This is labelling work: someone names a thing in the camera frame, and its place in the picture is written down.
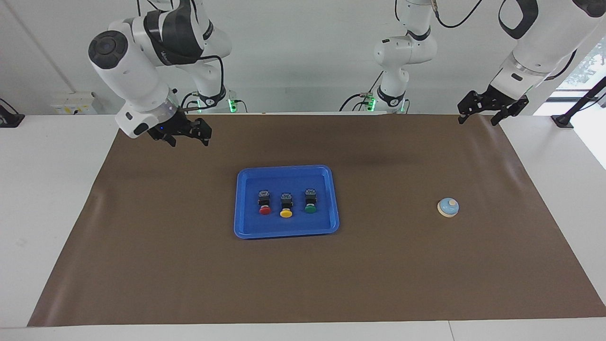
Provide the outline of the light blue call bell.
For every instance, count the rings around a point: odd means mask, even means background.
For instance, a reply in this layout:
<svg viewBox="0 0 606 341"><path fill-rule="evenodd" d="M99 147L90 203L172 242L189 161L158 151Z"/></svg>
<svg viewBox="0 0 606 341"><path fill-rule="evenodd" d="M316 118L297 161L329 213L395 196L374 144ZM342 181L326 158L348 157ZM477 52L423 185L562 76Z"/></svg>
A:
<svg viewBox="0 0 606 341"><path fill-rule="evenodd" d="M459 213L460 205L456 199L446 197L437 203L437 210L442 216L452 218Z"/></svg>

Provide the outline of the blue plastic tray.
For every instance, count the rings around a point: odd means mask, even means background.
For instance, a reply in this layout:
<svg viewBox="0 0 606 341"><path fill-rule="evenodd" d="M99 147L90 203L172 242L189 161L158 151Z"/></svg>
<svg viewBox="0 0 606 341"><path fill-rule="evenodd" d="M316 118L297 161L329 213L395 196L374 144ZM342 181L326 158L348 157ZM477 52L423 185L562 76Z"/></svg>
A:
<svg viewBox="0 0 606 341"><path fill-rule="evenodd" d="M304 211L306 188L317 192L317 212ZM271 213L259 213L258 192L269 190ZM281 194L291 193L293 216L282 218ZM331 234L339 229L335 183L325 165L247 168L238 173L234 203L235 235L242 239Z"/></svg>

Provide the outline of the black clamp with slanted rod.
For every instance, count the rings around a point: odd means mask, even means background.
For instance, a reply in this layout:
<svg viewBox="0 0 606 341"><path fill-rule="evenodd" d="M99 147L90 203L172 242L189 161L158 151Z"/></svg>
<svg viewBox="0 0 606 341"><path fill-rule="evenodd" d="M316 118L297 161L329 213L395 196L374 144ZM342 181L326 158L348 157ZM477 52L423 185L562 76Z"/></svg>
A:
<svg viewBox="0 0 606 341"><path fill-rule="evenodd" d="M555 125L562 129L573 129L573 125L570 123L573 116L585 108L585 106L591 102L596 95L601 93L604 89L606 89L606 76L604 76L600 81L597 82L594 87L592 87L583 97L581 97L565 114L562 115L552 115L551 119L555 123Z"/></svg>

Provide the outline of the small black table clamp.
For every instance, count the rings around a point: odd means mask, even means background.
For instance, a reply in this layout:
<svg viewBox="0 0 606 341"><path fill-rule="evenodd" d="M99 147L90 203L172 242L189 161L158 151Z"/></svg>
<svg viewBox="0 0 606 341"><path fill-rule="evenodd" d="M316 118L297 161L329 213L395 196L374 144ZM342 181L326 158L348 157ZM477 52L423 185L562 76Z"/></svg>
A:
<svg viewBox="0 0 606 341"><path fill-rule="evenodd" d="M24 118L24 114L19 113L8 101L0 98L0 128L16 128Z"/></svg>

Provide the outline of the brown table mat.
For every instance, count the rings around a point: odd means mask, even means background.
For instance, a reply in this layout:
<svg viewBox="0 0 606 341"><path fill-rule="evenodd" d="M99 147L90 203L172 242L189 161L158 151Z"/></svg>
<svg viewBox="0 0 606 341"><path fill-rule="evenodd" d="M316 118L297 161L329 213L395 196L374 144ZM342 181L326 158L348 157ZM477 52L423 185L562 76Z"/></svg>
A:
<svg viewBox="0 0 606 341"><path fill-rule="evenodd" d="M117 134L29 326L606 317L487 118L206 120L209 147ZM236 237L238 173L307 164L332 170L339 229Z"/></svg>

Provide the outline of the white wall outlet box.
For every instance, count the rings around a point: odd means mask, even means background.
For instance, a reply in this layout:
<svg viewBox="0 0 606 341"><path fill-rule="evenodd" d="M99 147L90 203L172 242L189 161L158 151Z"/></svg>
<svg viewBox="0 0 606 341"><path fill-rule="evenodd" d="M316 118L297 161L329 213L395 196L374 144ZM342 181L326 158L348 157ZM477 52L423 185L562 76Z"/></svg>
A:
<svg viewBox="0 0 606 341"><path fill-rule="evenodd" d="M54 93L48 104L55 115L114 115L111 106L93 91Z"/></svg>

